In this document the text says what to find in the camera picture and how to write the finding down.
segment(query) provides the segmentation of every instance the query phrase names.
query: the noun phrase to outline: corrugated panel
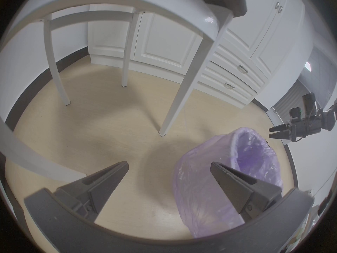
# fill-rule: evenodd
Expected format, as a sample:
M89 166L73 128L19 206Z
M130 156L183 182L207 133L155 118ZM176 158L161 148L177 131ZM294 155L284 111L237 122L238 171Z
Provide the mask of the corrugated panel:
M304 104L302 96L308 94L309 90L297 80L289 91L276 103L274 109L281 117L283 123L290 120L289 111L291 108L300 107L302 109L301 116L304 117Z

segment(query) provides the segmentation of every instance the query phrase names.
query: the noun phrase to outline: robotic arm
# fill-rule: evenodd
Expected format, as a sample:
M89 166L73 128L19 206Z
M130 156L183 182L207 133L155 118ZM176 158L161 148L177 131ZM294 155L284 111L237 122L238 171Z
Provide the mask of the robotic arm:
M301 108L292 108L289 112L291 119L286 124L281 124L270 128L269 134L272 139L291 140L293 142L299 141L308 135L316 134L321 129L332 130L336 122L337 99L327 111L317 109L316 98L314 93L309 93L302 96L305 117L301 119Z

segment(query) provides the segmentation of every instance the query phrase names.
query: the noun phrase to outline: chair leg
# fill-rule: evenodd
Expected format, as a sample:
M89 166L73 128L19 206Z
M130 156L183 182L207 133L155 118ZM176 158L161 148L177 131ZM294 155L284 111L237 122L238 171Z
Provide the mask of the chair leg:
M52 43L52 32L50 30L50 20L44 21L44 47L45 54L47 55L47 61L49 65L50 72L52 74L54 83L56 88L61 96L61 99L65 105L70 104L70 100L66 91L64 90L59 71L57 69L57 65L55 62L55 56L53 51L53 43Z
M230 21L233 19L232 12L228 10L226 11L227 14L223 14L222 24L215 41L213 42L211 39L208 38L203 38L203 40L201 41L196 55L194 56L192 63L186 72L185 78L183 79L177 95L172 102L170 110L168 111L166 118L161 126L161 129L159 130L159 134L162 137L165 136L171 128L179 112L181 111L191 92L195 88L201 74L211 60L212 55L219 45L219 42L224 32L227 30Z
M133 36L136 31L138 18L139 18L139 14L134 13L132 17L132 22L129 24L128 32L126 34L126 42L125 42L124 57L123 57L123 75L122 75L122 86L123 87L127 86L131 47L132 47L132 42L133 42Z

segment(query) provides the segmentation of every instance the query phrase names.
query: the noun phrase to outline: white chair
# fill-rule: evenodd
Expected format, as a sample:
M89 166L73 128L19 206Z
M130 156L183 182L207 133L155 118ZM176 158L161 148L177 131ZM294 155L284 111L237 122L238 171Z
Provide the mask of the white chair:
M214 53L221 36L227 29L228 24L234 16L243 15L246 12L245 0L217 0L213 3L215 5L208 5L205 1L212 2L211 0L28 0L17 14L11 24L11 27L8 28L5 36L1 39L0 46L2 49L7 42L27 24L43 19L44 44L49 68L62 101L65 105L68 105L70 100L64 90L57 70L52 47L51 31L66 25L88 21L114 20L129 22L130 25L124 50L122 77L122 86L126 86L131 44L137 24L138 11L135 11L134 13L120 11L89 11L74 13L51 20L50 16L53 12L87 4L120 4L133 6L139 11L150 11L163 15L188 27L189 29L202 35L203 40L185 75L166 119L164 120L162 128L159 131L160 135L164 136L178 116L184 103L187 101L198 81L198 78L209 62L211 55ZM2 138L2 140L0 141L0 151L10 159L13 158L13 160L22 167L28 168L27 166L29 164L27 164L23 158L25 158L25 153L27 153L29 148L27 147L24 151L22 149L24 144L21 143L14 135L11 136L12 133L5 129L6 125L4 122L1 121L1 123L0 129L2 129L3 132L6 132L6 136L11 137L13 140L11 145L8 145L6 144L4 137L1 136L0 138ZM46 161L43 157L40 157L40 159L37 160L37 157L38 155L35 154L33 157L30 157L30 160L28 161L32 161L34 158L34 160L38 161L40 165ZM40 171L40 174L45 176L45 170L41 171L36 167L33 169L34 172L39 173ZM61 175L50 174L50 177L53 179L57 179L56 176L59 178L61 177ZM78 179L78 176L76 175L73 175L73 177L74 180Z

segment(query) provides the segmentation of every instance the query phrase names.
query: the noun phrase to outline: drawer handle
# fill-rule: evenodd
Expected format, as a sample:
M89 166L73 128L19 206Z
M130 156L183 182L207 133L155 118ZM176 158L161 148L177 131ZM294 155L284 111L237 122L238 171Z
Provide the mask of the drawer handle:
M226 85L230 88L230 89L234 89L235 87L230 85L228 82L226 82Z
M246 70L242 65L239 65L240 68L242 68L246 73L248 73L248 70Z

